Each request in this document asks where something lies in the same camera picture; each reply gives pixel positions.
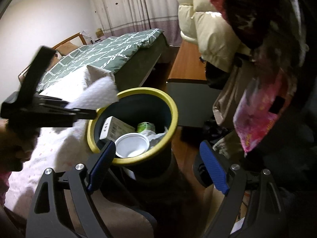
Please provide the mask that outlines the left hand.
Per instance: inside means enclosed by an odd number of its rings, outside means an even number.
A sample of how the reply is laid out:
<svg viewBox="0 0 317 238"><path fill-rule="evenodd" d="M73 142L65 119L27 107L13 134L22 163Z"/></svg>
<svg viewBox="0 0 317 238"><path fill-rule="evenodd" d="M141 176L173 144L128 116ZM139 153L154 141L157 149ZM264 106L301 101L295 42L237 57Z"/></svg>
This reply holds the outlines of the left hand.
<svg viewBox="0 0 317 238"><path fill-rule="evenodd" d="M17 134L9 128L8 120L1 119L1 173L23 169L23 164L31 159L39 134L40 129Z"/></svg>

